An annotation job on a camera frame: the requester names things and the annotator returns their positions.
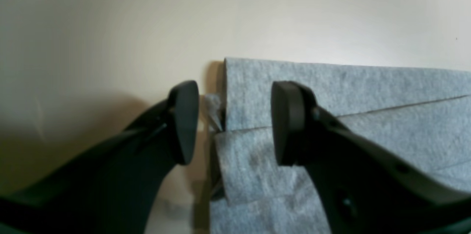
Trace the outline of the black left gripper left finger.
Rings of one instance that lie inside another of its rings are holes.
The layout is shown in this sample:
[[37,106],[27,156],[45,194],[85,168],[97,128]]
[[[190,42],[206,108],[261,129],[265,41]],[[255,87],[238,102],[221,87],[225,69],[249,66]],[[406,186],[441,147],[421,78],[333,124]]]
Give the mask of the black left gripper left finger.
[[2,234],[143,234],[165,177],[193,159],[195,81],[175,85],[121,133],[1,197]]

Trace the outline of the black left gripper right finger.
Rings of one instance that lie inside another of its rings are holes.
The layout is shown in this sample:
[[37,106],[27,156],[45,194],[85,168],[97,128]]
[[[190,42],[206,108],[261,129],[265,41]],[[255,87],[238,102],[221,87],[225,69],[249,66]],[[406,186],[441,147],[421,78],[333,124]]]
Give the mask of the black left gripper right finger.
[[276,162],[301,166],[333,234],[469,234],[470,194],[355,134],[293,81],[271,87]]

